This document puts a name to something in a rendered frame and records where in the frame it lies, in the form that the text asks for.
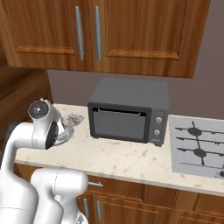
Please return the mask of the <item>wooden drawer front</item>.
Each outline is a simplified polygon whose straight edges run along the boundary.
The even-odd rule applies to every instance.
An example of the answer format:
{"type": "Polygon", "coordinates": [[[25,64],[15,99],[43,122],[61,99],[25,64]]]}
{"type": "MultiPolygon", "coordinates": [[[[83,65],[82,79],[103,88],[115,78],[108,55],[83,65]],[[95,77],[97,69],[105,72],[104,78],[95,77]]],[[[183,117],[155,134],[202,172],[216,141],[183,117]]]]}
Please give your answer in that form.
{"type": "Polygon", "coordinates": [[[224,197],[178,190],[174,208],[185,212],[224,217],[224,197]]]}
{"type": "Polygon", "coordinates": [[[167,187],[145,185],[143,188],[143,202],[154,206],[172,207],[176,192],[175,189],[167,187]]]}
{"type": "Polygon", "coordinates": [[[87,189],[89,192],[142,200],[142,184],[91,175],[88,176],[88,180],[93,183],[101,183],[101,186],[90,185],[87,189]]]}

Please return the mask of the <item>grey fish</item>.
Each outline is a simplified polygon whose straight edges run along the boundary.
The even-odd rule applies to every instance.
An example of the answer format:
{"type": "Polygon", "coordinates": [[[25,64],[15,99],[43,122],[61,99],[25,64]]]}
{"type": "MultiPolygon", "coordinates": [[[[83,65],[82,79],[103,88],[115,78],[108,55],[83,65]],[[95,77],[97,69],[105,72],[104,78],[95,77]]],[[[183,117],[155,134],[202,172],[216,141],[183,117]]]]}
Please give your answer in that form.
{"type": "Polygon", "coordinates": [[[85,117],[83,115],[71,113],[62,117],[62,122],[65,126],[75,127],[79,125],[85,117]]]}

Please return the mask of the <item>grey toaster oven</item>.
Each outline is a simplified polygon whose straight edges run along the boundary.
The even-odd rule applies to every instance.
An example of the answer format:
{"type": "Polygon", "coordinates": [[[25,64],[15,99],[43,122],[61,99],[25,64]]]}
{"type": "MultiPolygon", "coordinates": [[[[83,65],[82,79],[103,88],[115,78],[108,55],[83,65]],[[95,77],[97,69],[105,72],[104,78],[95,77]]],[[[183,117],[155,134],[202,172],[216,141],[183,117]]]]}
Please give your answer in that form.
{"type": "Polygon", "coordinates": [[[149,111],[149,142],[161,146],[165,140],[165,130],[170,112],[168,84],[165,81],[104,78],[101,80],[87,103],[89,107],[101,109],[149,111]]]}

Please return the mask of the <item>wooden wall cupboard door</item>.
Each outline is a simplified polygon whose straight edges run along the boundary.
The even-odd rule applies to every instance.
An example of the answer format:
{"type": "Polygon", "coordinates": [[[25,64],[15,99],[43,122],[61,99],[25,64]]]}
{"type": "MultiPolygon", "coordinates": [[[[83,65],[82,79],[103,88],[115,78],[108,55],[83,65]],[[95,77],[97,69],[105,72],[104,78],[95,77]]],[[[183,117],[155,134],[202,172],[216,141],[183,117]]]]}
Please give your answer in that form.
{"type": "Polygon", "coordinates": [[[89,71],[88,0],[0,0],[0,37],[11,67],[89,71]],[[84,60],[75,29],[80,7],[84,60]]]}
{"type": "Polygon", "coordinates": [[[211,0],[88,0],[93,70],[158,77],[194,76],[211,0]],[[95,47],[101,15],[101,61],[95,47]]]}

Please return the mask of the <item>grey gas hob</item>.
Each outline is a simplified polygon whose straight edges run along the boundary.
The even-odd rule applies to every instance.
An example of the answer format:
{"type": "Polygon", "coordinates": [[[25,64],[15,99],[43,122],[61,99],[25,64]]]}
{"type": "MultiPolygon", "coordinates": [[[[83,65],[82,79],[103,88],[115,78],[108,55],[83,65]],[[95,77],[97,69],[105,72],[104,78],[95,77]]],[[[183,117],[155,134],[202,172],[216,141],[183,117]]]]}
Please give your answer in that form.
{"type": "Polygon", "coordinates": [[[173,172],[224,179],[224,121],[169,116],[173,172]]]}

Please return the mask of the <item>wooden base cupboard door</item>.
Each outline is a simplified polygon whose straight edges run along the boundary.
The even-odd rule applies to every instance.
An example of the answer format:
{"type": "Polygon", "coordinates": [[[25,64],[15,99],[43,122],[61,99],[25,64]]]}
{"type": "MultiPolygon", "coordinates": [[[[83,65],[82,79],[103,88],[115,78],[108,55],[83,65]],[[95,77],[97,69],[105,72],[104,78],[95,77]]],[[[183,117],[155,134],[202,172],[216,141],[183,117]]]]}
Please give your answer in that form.
{"type": "Polygon", "coordinates": [[[93,207],[92,196],[91,196],[90,193],[84,193],[81,196],[77,197],[78,208],[85,215],[84,206],[83,206],[83,199],[84,198],[87,199],[87,204],[88,204],[88,211],[89,211],[88,223],[89,224],[95,224],[95,211],[94,211],[94,207],[93,207]]]}
{"type": "Polygon", "coordinates": [[[172,210],[169,224],[224,224],[224,218],[172,210]]]}
{"type": "Polygon", "coordinates": [[[171,209],[125,199],[93,196],[95,224],[169,224],[171,209]],[[101,202],[101,222],[96,201],[101,202]]]}

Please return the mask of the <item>grey oven glass door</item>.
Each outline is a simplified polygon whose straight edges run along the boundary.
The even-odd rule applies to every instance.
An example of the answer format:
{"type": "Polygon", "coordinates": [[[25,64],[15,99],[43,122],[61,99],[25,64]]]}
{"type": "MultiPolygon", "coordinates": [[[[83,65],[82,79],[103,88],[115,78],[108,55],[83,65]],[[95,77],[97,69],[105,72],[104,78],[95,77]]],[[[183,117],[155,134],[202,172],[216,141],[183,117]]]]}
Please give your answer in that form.
{"type": "Polygon", "coordinates": [[[90,134],[94,138],[148,143],[150,134],[149,111],[114,111],[108,108],[88,108],[90,134]]]}

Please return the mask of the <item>wooden tall cabinet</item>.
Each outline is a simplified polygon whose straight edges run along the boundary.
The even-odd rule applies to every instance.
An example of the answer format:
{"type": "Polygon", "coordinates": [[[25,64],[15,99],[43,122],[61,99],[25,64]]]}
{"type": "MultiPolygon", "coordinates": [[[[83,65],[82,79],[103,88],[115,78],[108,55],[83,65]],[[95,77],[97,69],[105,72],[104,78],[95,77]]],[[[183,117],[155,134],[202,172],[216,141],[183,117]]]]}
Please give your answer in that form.
{"type": "Polygon", "coordinates": [[[44,98],[53,102],[46,70],[8,66],[0,42],[0,144],[11,121],[28,121],[32,102],[44,98]]]}

